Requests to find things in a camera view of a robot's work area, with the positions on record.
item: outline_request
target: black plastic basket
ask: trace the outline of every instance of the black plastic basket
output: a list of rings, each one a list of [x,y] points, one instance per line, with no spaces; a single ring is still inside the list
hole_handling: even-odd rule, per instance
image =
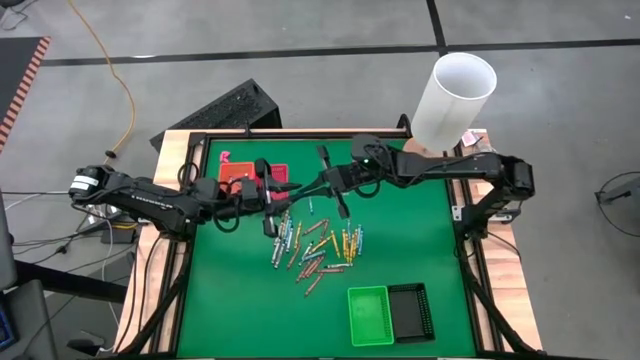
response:
[[[435,340],[427,290],[422,283],[387,286],[396,343]]]

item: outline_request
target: white cylinder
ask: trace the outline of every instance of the white cylinder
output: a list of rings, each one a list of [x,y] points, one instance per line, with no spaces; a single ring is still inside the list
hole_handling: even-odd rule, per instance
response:
[[[481,58],[453,53],[433,66],[411,120],[415,140],[429,151],[453,148],[493,93],[496,72]]]

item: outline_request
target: green tabletop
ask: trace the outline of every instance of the green tabletop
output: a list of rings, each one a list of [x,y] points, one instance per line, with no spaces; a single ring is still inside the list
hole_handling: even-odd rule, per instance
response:
[[[403,140],[392,143],[402,147]],[[322,170],[316,146],[326,145],[333,164],[351,161],[351,142],[213,141],[205,176],[217,177],[219,154],[233,162],[264,157],[288,164],[291,182],[308,184]],[[313,277],[295,283],[297,264],[278,270],[271,264],[273,239],[262,234],[262,217],[243,217],[225,234],[212,223],[198,228],[178,346],[179,357],[388,357],[473,356],[474,346],[444,181],[401,190],[383,184],[373,199],[345,196],[352,224],[365,229],[362,256],[342,274],[326,274],[307,298]],[[335,201],[313,198],[292,207],[294,224],[307,228],[322,218],[339,235],[346,228]],[[303,249],[319,233],[301,238]],[[327,263],[337,259],[326,247]],[[417,344],[354,347],[351,344],[347,289],[424,283],[436,340]]]

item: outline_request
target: concrete floor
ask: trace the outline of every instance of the concrete floor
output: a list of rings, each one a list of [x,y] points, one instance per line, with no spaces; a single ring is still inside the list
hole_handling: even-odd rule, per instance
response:
[[[449,44],[640,37],[635,0],[439,0]],[[112,56],[288,48],[434,44],[422,0],[78,0]],[[40,1],[16,31],[51,35],[48,59],[99,57],[64,0]],[[514,224],[542,343],[554,354],[635,359],[640,353],[638,239],[606,224],[593,192],[638,170],[637,47],[494,51],[477,55],[498,88],[474,127],[502,153],[534,166],[537,195]],[[119,65],[138,124],[117,168],[151,176],[147,140],[240,82],[254,78],[286,127],[393,126],[413,114],[436,54],[307,57]],[[41,68],[0,156],[6,190],[65,190],[75,168],[102,161],[128,123],[106,66]],[[640,232],[637,218],[611,209]],[[56,237],[81,216],[64,198],[9,212],[18,241]],[[52,249],[24,259],[35,261]],[[104,256],[97,240],[45,264],[68,269]]]

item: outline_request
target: green plastic basket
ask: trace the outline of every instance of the green plastic basket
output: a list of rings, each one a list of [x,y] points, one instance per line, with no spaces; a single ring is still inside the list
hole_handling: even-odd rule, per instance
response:
[[[350,288],[347,292],[353,346],[393,344],[393,326],[387,287]]]

